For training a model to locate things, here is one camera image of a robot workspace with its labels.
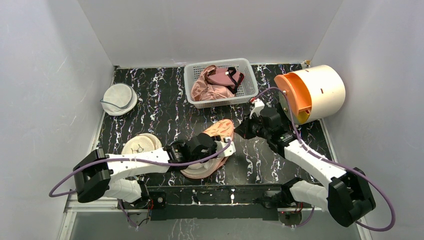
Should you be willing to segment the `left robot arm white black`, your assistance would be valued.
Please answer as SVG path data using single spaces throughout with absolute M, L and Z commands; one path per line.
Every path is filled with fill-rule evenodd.
M 106 154 L 101 148 L 95 149 L 73 168 L 77 200 L 90 203 L 108 197 L 144 208 L 150 200 L 147 188 L 129 177 L 185 170 L 200 163 L 210 167 L 213 160 L 233 153 L 230 137 L 206 133 L 141 153 Z

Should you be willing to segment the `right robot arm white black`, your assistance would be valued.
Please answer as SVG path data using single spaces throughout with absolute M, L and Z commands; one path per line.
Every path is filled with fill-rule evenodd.
M 282 205 L 295 207 L 299 202 L 308 203 L 329 212 L 343 227 L 352 225 L 376 208 L 369 183 L 358 175 L 360 169 L 346 171 L 333 162 L 325 162 L 317 152 L 306 150 L 295 134 L 284 126 L 277 110 L 265 107 L 259 113 L 246 115 L 235 132 L 246 140 L 265 139 L 273 152 L 318 180 L 318 184 L 312 184 L 295 177 L 283 184 L 276 195 Z

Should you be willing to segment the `white plastic basket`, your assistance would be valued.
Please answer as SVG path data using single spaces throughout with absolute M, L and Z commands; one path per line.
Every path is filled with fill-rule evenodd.
M 259 93 L 245 58 L 188 64 L 183 78 L 187 100 L 197 109 L 243 104 Z

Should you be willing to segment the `white orange toy washing drum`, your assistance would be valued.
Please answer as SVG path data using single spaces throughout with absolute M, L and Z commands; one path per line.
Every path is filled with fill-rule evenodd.
M 346 89 L 339 74 L 328 65 L 319 65 L 277 75 L 276 86 L 285 91 L 279 102 L 287 117 L 289 109 L 294 123 L 303 125 L 338 112 L 345 102 Z

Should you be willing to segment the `round white mesh laundry bag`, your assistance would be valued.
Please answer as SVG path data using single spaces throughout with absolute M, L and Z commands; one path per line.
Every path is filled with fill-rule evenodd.
M 109 87 L 100 100 L 103 110 L 114 117 L 127 114 L 137 102 L 137 93 L 125 83 L 117 83 Z

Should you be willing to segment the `peach patterned mesh laundry bag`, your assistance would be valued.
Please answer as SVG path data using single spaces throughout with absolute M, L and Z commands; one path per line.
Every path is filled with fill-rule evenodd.
M 214 137 L 220 136 L 221 139 L 230 138 L 234 140 L 234 123 L 230 119 L 223 119 L 215 122 L 209 128 L 203 131 L 203 133 Z M 181 170 L 180 172 L 187 178 L 190 179 L 204 179 L 212 175 L 217 169 L 222 167 L 228 160 L 226 157 L 217 157 L 212 158 L 203 163 L 196 163 L 189 165 L 186 169 Z

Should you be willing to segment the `pink bra black trim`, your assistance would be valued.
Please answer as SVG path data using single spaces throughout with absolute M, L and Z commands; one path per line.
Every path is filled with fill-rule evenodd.
M 217 68 L 207 74 L 206 81 L 209 84 L 220 85 L 226 87 L 232 94 L 238 92 L 245 75 L 236 70 L 235 67 Z

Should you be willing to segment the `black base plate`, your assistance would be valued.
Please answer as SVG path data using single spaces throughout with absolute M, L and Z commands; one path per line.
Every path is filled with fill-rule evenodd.
M 294 209 L 281 184 L 149 186 L 155 202 L 153 221 L 175 219 L 262 219 L 277 221 L 282 209 Z

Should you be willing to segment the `pink satin garment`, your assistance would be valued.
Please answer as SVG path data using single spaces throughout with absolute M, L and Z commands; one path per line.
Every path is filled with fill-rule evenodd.
M 212 101 L 235 97 L 235 94 L 226 86 L 208 83 L 209 74 L 214 75 L 216 70 L 215 65 L 210 65 L 201 71 L 190 91 L 190 97 L 193 101 Z

